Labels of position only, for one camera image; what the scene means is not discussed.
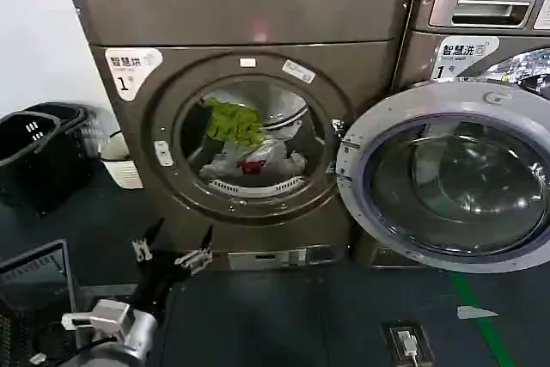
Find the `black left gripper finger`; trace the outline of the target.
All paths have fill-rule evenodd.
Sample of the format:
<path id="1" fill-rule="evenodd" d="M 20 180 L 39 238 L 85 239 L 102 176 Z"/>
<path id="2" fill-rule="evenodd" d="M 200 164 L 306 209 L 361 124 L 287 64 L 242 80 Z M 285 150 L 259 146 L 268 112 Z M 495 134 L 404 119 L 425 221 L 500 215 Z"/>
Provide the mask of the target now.
<path id="1" fill-rule="evenodd" d="M 203 271 L 213 259 L 211 246 L 213 226 L 207 230 L 198 249 L 191 251 L 174 261 L 176 267 L 181 268 L 188 275 L 196 275 Z"/>
<path id="2" fill-rule="evenodd" d="M 137 262 L 145 262 L 153 258 L 150 248 L 163 224 L 164 219 L 160 218 L 157 222 L 149 226 L 141 236 L 131 239 L 131 246 L 136 255 Z"/>

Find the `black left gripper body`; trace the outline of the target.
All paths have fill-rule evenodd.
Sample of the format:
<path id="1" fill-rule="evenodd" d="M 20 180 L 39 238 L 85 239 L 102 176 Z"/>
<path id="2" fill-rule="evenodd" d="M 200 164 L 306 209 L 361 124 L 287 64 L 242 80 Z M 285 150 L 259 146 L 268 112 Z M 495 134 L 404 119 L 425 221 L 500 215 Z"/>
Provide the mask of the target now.
<path id="1" fill-rule="evenodd" d="M 137 264 L 140 278 L 129 298 L 134 309 L 152 315 L 157 321 L 164 320 L 168 294 L 181 277 L 181 267 L 174 263 L 179 257 L 175 252 L 155 251 L 150 260 Z"/>

